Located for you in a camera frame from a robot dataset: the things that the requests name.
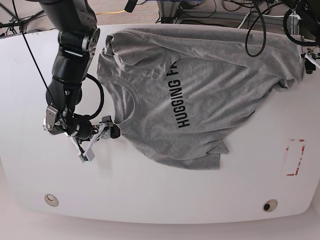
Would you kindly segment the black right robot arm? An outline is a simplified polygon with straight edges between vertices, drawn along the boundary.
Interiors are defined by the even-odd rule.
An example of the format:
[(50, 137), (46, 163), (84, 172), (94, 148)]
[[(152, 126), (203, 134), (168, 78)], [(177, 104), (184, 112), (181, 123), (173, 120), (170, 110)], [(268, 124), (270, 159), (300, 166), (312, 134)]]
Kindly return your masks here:
[[(41, 0), (47, 17), (58, 30), (58, 52), (52, 67), (52, 80), (46, 90), (44, 129), (51, 135), (65, 134), (78, 149), (82, 162), (90, 162), (95, 155), (93, 144), (99, 139), (118, 138), (120, 129), (110, 116), (93, 125), (103, 109), (103, 86), (88, 69), (95, 55), (100, 36), (94, 11), (86, 0)], [(92, 80), (99, 88), (100, 103), (92, 115), (75, 113), (82, 99), (82, 83)]]

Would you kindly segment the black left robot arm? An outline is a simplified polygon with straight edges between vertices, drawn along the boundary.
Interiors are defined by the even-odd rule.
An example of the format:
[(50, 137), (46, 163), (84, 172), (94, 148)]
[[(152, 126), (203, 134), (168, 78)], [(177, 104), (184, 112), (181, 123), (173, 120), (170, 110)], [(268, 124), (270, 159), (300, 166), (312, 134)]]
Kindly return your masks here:
[[(282, 27), (284, 34), (294, 44), (306, 48), (305, 53), (300, 54), (300, 58), (304, 60), (305, 72), (311, 75), (314, 71), (320, 68), (317, 60), (320, 58), (319, 53), (314, 53), (314, 48), (320, 47), (320, 2), (318, 0), (281, 0), (279, 3), (267, 7), (266, 10), (261, 11), (255, 0), (252, 1), (255, 8), (255, 13), (258, 17), (253, 21), (254, 26), (258, 20), (262, 24), (263, 42), (262, 47), (256, 54), (249, 53), (248, 39), (252, 27), (247, 31), (245, 38), (245, 51), (248, 56), (258, 57), (266, 46), (267, 31), (264, 15), (272, 8), (285, 5), (287, 7), (286, 13), (282, 17)], [(300, 40), (297, 36), (301, 33), (301, 28), (304, 28), (309, 34), (313, 36), (314, 41), (305, 40), (302, 36)]]

